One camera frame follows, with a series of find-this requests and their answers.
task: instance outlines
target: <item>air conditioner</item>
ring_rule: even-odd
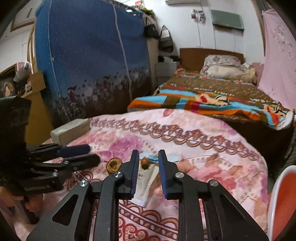
[[[167,5],[200,3],[200,0],[165,0]]]

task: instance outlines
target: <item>black handbag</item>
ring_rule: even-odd
[[[174,44],[173,44],[173,39],[172,39],[172,37],[170,35],[170,31],[168,30],[169,37],[164,37],[164,38],[161,37],[161,35],[163,33],[163,30],[165,30],[165,29],[168,30],[168,28],[166,26],[163,26],[162,29],[161,29],[160,39],[159,39],[159,42],[158,42],[158,48],[161,51],[171,53],[174,50]]]
[[[145,23],[145,27],[144,27],[144,35],[146,38],[154,38],[154,39],[159,39],[160,36],[156,30],[156,27],[154,24],[149,24],[147,25],[147,20],[148,18],[146,18],[146,23]]]

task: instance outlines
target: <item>colorful striped blanket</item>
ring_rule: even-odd
[[[152,96],[136,98],[128,111],[158,108],[183,109],[201,115],[235,116],[277,126],[288,109],[256,86],[240,80],[212,79],[198,72],[178,69]]]

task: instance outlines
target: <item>white box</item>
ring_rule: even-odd
[[[76,119],[50,132],[52,141],[60,145],[67,145],[71,141],[83,136],[90,130],[88,119]]]
[[[155,65],[156,77],[172,77],[177,70],[177,62],[159,62]]]

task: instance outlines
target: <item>pink blanket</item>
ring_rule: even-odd
[[[167,155],[180,156],[177,165],[181,172],[200,181],[218,180],[266,231],[265,160],[225,122],[185,110],[158,109],[102,115],[90,119],[90,123],[91,131],[70,145],[89,144],[101,157],[100,165],[75,172],[65,182],[63,191],[46,194],[43,213],[53,208],[80,180],[103,180],[108,175],[105,167],[109,159],[119,157],[128,161],[133,149],[140,153],[164,149]],[[121,201],[119,212],[121,241],[177,240],[178,202],[164,198],[159,176],[149,190],[145,208]],[[15,224],[18,235],[25,240],[32,226],[20,221]]]
[[[266,55],[258,89],[290,110],[296,108],[296,41],[279,14],[263,13]]]

